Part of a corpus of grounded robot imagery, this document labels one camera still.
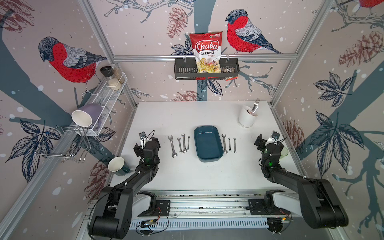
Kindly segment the large silver wrench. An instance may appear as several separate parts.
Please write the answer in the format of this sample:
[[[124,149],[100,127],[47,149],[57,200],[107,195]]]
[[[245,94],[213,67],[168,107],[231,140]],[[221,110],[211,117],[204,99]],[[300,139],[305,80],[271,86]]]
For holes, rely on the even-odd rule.
[[[173,136],[172,135],[168,136],[168,139],[170,140],[170,144],[171,144],[172,158],[175,158],[175,157],[178,156],[178,154],[175,151],[174,142],[173,142]]]

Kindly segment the tiny silver wrench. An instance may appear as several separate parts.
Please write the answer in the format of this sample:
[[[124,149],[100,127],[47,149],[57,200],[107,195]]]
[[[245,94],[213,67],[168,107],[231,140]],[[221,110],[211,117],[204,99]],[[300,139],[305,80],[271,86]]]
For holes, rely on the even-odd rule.
[[[237,144],[236,144],[236,138],[233,138],[234,140],[234,154],[237,153]]]

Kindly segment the medium silver wrench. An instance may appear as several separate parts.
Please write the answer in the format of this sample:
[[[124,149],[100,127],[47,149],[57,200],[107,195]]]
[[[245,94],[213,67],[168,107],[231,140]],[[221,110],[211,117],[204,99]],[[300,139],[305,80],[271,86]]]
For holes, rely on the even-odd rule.
[[[222,134],[222,139],[223,139],[223,149],[224,149],[224,153],[227,154],[228,151],[227,151],[227,146],[226,146],[226,135],[225,135],[225,134]]]

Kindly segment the teal plastic storage box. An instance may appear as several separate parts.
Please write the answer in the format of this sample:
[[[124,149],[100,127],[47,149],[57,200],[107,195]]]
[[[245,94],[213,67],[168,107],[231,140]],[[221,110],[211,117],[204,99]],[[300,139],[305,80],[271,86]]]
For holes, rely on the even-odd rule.
[[[194,130],[196,153],[203,163],[218,161],[224,154],[224,149],[215,126],[199,126]]]

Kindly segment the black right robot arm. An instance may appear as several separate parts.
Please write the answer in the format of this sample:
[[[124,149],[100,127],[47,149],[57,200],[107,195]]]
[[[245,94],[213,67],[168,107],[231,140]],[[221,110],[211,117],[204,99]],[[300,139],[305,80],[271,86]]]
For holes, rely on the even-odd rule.
[[[349,224],[347,212],[329,181],[294,174],[281,167],[282,141],[273,139],[268,142],[259,135],[254,145],[262,153],[259,166],[263,176],[295,192],[292,195],[270,191],[269,199],[276,208],[301,216],[313,229],[346,227]]]

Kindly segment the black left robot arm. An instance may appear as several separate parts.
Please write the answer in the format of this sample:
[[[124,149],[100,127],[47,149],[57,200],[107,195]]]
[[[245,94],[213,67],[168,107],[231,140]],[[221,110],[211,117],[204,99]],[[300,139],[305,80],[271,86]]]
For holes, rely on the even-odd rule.
[[[135,145],[135,154],[140,157],[134,174],[114,187],[105,187],[92,208],[88,223],[88,234],[122,240],[132,222],[134,197],[143,186],[153,180],[161,162],[158,153],[161,148],[158,138],[152,137],[145,146]]]

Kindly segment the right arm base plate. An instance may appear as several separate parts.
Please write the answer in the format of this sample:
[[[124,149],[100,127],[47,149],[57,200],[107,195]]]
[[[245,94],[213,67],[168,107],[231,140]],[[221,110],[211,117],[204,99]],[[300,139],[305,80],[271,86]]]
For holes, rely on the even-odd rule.
[[[279,209],[276,206],[267,205],[264,199],[248,199],[248,206],[245,207],[246,210],[250,211],[252,216],[261,216],[261,215],[282,215],[290,216],[291,212]]]

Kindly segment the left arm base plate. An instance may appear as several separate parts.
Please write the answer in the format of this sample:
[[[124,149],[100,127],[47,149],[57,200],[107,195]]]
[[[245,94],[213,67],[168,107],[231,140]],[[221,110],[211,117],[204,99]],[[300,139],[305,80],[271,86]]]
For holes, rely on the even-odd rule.
[[[142,212],[139,217],[168,217],[170,214],[171,201],[154,200],[150,202],[148,210]]]

